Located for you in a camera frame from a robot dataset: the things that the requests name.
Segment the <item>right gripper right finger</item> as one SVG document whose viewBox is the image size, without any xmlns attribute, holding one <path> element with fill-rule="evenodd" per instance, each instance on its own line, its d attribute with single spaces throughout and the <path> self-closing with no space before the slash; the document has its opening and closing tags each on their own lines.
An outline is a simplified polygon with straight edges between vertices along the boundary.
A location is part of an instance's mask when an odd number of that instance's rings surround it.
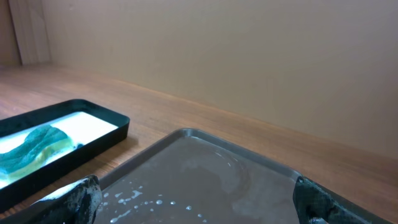
<svg viewBox="0 0 398 224">
<path fill-rule="evenodd" d="M 366 224 L 367 221 L 341 206 L 311 180 L 299 176 L 295 183 L 293 202 L 300 224 Z"/>
</svg>

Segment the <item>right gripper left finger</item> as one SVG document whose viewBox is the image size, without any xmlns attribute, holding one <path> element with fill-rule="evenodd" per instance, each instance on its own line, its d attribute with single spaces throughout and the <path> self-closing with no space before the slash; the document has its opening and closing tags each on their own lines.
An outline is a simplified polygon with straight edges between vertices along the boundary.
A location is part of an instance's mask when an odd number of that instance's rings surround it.
<svg viewBox="0 0 398 224">
<path fill-rule="evenodd" d="M 88 175 L 36 201 L 34 205 L 40 208 L 29 222 L 90 224 L 96 218 L 101 201 L 99 179 L 95 175 Z"/>
</svg>

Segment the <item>dark rectangular sponge tray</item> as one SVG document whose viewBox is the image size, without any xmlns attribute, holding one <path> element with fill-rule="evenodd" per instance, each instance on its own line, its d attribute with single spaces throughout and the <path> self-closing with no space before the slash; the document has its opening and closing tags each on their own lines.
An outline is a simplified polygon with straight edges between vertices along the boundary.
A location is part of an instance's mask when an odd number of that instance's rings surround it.
<svg viewBox="0 0 398 224">
<path fill-rule="evenodd" d="M 130 119 L 92 102 L 74 99 L 1 120 L 1 149 L 22 142 L 29 131 L 50 124 L 82 147 L 1 188 L 1 212 L 127 138 Z"/>
</svg>

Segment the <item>green and yellow sponge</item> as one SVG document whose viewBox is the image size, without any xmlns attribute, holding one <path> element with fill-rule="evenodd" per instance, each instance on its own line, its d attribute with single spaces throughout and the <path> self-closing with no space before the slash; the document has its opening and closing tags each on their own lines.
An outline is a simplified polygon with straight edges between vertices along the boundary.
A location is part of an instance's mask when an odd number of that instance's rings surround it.
<svg viewBox="0 0 398 224">
<path fill-rule="evenodd" d="M 36 128 L 20 146 L 1 154 L 1 180 L 17 181 L 75 149 L 72 138 L 61 129 L 51 125 Z"/>
</svg>

